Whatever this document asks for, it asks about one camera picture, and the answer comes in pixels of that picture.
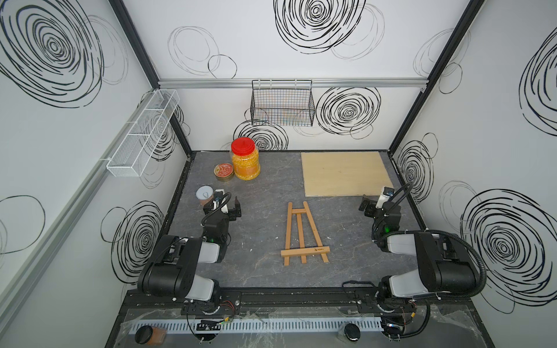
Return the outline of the light plywood canvas board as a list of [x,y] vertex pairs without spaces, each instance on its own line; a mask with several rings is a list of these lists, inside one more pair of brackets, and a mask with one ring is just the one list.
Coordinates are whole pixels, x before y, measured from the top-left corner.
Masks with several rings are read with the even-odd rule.
[[378,196],[394,187],[378,152],[303,152],[307,197]]

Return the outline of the small wooden easel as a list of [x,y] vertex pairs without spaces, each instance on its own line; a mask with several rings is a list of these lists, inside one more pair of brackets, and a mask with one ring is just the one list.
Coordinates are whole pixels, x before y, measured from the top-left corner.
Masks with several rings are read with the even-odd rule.
[[[315,246],[308,246],[305,243],[305,221],[309,224],[313,240],[316,244]],[[292,246],[292,238],[294,236],[293,226],[297,228],[297,248]],[[284,249],[280,252],[281,257],[283,258],[283,265],[289,266],[292,258],[300,258],[301,263],[306,264],[309,256],[316,255],[321,257],[323,263],[329,263],[329,253],[330,247],[323,244],[309,204],[307,202],[303,202],[303,206],[301,208],[295,208],[292,202],[288,202],[285,244]]]

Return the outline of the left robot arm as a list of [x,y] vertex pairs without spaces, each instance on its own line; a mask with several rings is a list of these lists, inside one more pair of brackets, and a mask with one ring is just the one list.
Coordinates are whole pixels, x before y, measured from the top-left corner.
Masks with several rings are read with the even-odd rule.
[[205,204],[200,237],[162,236],[137,281],[142,294],[215,303],[218,281],[197,275],[199,264],[223,261],[232,240],[229,224],[242,216],[241,204],[230,192],[219,191]]

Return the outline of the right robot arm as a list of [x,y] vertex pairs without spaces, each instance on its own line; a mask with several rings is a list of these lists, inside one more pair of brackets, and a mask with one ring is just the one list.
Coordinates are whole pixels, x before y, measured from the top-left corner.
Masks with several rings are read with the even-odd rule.
[[383,252],[417,260],[416,270],[381,280],[378,298],[470,298],[487,284],[487,267],[479,253],[454,233],[401,230],[400,206],[392,197],[364,196],[359,210],[374,219],[372,239]]

